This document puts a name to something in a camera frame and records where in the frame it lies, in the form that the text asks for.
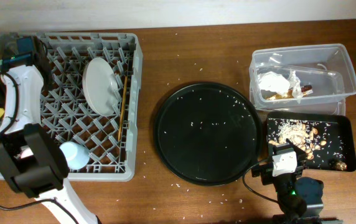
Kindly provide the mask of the blue cup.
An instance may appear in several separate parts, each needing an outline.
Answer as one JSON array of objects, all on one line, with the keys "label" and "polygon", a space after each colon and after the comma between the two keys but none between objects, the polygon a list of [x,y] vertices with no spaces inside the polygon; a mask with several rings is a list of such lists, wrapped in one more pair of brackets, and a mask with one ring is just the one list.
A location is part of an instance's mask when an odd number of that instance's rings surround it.
[{"label": "blue cup", "polygon": [[65,142],[60,145],[67,165],[71,170],[79,170],[85,167],[90,160],[89,149],[75,142]]}]

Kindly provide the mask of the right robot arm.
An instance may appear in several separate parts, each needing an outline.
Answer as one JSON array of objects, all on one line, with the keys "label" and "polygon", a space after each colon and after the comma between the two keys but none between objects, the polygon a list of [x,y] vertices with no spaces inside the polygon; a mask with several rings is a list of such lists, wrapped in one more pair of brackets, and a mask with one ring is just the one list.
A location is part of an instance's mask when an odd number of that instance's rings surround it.
[{"label": "right robot arm", "polygon": [[321,218],[324,183],[303,177],[307,154],[291,141],[273,146],[265,165],[260,166],[263,185],[272,184],[281,215],[273,215],[272,223],[328,224],[343,223],[338,218]]}]

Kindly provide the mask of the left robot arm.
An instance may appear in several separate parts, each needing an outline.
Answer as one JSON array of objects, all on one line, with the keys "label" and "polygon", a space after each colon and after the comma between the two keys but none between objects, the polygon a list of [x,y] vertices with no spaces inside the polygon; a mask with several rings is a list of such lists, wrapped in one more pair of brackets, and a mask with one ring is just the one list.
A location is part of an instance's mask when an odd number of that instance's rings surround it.
[{"label": "left robot arm", "polygon": [[36,36],[15,40],[16,51],[0,59],[6,89],[0,119],[0,173],[15,193],[44,205],[60,223],[99,223],[68,180],[69,168],[58,145],[40,125],[40,96],[52,87],[46,45]]}]

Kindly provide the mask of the grey plate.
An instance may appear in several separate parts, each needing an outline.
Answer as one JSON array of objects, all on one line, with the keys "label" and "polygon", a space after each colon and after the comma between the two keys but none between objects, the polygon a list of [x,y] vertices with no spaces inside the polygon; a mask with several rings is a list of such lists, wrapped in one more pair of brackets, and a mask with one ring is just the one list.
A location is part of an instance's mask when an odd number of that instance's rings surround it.
[{"label": "grey plate", "polygon": [[83,72],[83,93],[89,107],[102,116],[114,115],[113,106],[119,103],[115,91],[118,83],[109,63],[102,58],[92,59]]}]

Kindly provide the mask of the pink cup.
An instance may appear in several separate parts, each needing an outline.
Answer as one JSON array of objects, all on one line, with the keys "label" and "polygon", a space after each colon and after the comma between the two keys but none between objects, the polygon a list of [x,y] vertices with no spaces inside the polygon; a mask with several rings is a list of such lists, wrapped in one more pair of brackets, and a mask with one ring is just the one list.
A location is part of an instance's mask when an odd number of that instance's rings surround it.
[{"label": "pink cup", "polygon": [[20,155],[20,159],[24,159],[26,157],[32,156],[33,152],[29,147],[22,147],[22,151],[21,151],[21,155]]}]

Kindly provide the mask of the food scraps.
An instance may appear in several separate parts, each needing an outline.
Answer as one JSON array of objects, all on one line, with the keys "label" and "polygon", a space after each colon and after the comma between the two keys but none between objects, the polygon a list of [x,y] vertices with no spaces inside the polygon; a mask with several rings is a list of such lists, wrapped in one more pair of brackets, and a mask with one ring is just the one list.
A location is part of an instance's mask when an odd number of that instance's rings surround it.
[{"label": "food scraps", "polygon": [[348,171],[344,139],[337,123],[270,118],[267,125],[269,147],[290,141],[306,153],[309,169]]}]

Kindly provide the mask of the gold snack wrapper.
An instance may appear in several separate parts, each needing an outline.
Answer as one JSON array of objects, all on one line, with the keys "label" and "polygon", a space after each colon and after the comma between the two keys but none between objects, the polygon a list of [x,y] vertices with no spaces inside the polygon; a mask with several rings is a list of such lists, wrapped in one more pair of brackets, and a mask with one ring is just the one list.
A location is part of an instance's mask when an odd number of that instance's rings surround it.
[{"label": "gold snack wrapper", "polygon": [[[303,96],[310,95],[311,93],[313,93],[312,86],[311,85],[301,86],[301,93]],[[290,99],[290,98],[294,98],[293,88],[290,88],[284,96],[281,96],[279,94],[274,94],[268,97],[267,100],[283,100],[283,99]]]}]

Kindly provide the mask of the white napkin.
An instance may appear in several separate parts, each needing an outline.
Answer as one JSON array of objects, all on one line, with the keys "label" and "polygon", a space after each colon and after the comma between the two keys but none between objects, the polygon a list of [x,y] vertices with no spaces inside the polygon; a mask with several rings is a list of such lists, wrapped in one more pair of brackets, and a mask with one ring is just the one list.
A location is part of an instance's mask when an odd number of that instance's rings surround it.
[{"label": "white napkin", "polygon": [[258,75],[258,86],[261,90],[275,93],[272,100],[285,98],[302,98],[301,81],[294,70],[289,71],[289,76],[284,78],[282,74],[266,72]]}]

